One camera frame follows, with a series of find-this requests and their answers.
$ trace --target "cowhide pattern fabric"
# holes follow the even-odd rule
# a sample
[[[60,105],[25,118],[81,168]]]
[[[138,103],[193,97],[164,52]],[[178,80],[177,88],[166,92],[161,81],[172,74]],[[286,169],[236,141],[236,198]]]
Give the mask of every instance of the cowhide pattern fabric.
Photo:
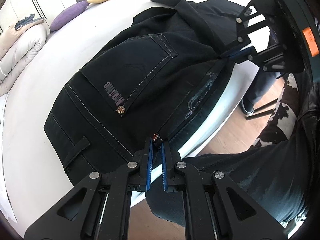
[[[288,140],[294,131],[298,114],[299,92],[295,78],[290,74],[267,125],[250,149]]]

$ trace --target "chair leg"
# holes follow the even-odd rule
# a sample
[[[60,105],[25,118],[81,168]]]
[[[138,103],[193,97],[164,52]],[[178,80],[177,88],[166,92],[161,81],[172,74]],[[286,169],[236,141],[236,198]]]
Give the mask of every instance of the chair leg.
[[[254,112],[259,112],[259,111],[261,111],[263,109],[266,109],[267,107],[272,106],[275,103],[277,103],[277,101],[278,101],[278,98],[273,100],[273,101],[271,101],[271,102],[269,102],[269,103],[267,103],[267,104],[265,104],[265,105],[263,105],[263,106],[258,107],[257,109],[254,110]]]
[[[263,117],[263,116],[265,116],[265,115],[272,114],[272,112],[273,112],[273,109],[270,109],[270,110],[264,111],[264,112],[262,112],[262,113],[258,113],[258,114],[254,114],[254,115],[247,116],[246,119],[247,119],[247,120],[256,119],[256,118],[259,118],[259,117]]]

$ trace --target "blue gripper pad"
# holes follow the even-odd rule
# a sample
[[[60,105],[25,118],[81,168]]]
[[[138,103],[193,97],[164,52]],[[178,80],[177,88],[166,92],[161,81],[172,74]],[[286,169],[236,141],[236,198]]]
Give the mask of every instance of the blue gripper pad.
[[[152,160],[153,160],[153,140],[151,138],[150,148],[149,148],[148,167],[147,167],[147,186],[146,186],[147,191],[150,190],[150,184],[151,184]]]
[[[168,183],[167,183],[167,163],[165,161],[165,152],[164,152],[164,144],[161,144],[161,157],[162,157],[162,181],[163,181],[163,189],[167,191]]]

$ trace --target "embroidered logo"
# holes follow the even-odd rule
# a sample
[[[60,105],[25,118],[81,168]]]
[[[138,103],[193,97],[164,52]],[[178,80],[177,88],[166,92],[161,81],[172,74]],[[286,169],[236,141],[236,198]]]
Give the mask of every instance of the embroidered logo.
[[[124,98],[121,94],[119,94],[118,90],[116,90],[115,86],[110,82],[104,84],[104,90],[109,94],[109,97],[115,101],[116,106],[119,106],[123,101]]]

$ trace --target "wooden floor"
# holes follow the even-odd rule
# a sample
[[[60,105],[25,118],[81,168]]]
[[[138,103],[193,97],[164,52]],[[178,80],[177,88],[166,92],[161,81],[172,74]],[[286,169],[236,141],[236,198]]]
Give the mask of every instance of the wooden floor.
[[[276,99],[283,87],[279,79],[260,100],[256,107]],[[237,107],[217,135],[207,144],[200,154],[240,153],[246,151],[255,141],[269,116],[247,121]],[[177,224],[155,217],[144,200],[131,209],[129,240],[185,240],[184,228]]]

